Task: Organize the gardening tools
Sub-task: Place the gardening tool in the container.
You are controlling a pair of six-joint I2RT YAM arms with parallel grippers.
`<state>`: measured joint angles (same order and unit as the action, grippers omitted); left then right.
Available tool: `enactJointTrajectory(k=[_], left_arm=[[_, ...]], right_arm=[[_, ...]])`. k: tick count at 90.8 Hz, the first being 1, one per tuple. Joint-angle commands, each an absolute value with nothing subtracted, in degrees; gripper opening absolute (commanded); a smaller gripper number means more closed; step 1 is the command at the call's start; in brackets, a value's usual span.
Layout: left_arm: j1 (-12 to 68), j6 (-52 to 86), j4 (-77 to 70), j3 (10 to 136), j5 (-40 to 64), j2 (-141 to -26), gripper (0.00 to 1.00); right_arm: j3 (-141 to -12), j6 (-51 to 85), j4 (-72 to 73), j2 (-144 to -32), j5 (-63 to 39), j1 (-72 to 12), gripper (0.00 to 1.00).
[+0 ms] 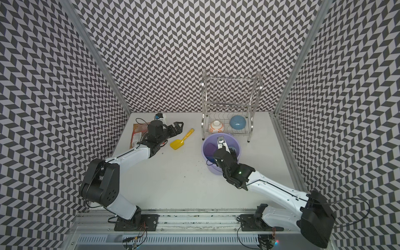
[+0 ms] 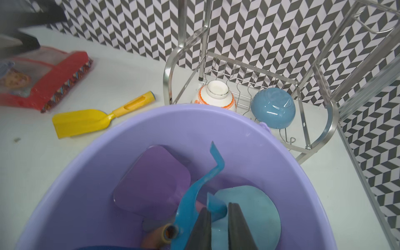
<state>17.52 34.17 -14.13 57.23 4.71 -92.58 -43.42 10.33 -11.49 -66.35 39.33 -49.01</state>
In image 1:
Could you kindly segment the yellow toy shovel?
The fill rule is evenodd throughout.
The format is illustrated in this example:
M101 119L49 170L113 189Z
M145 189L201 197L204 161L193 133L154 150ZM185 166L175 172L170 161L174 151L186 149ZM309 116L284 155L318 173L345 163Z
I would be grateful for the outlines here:
M179 149L184 145L185 140L194 132L195 130L192 128L188 131L188 133L181 140L175 140L170 143L170 147L174 150Z

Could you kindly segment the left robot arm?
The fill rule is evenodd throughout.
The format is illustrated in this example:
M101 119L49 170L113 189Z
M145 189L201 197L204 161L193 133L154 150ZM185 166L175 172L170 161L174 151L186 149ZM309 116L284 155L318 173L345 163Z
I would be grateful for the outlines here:
M141 209L120 194L120 177L131 167L153 157L168 139L181 134L184 123L167 126L153 120L147 126L148 132L135 148L108 159L92 160L79 188L85 201L100 204L134 227L141 220Z

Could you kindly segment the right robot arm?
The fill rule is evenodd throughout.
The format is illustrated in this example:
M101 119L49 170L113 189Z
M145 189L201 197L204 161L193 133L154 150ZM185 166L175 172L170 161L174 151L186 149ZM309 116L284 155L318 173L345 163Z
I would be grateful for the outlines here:
M267 205L262 211L261 219L267 226L300 232L316 247L327 248L335 213L320 192L306 193L273 181L255 168L237 162L226 147L214 152L213 158L228 183L237 189L257 192L280 206Z

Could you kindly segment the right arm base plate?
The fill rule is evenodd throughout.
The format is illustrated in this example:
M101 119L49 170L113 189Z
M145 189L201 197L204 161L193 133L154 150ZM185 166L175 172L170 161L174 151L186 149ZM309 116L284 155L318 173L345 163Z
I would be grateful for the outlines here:
M254 218L252 214L241 214L236 218L244 232L260 231L273 232L273 227L267 225L262 219Z

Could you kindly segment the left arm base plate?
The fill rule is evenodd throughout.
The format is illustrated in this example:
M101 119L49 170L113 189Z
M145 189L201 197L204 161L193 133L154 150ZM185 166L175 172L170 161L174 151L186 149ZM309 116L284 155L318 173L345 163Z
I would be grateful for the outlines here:
M117 221L114 226L114 231L117 232L131 232L140 230L146 230L147 232L156 231L158 225L159 215L158 214L144 214L140 216L134 216L131 220L126 220L117 217Z

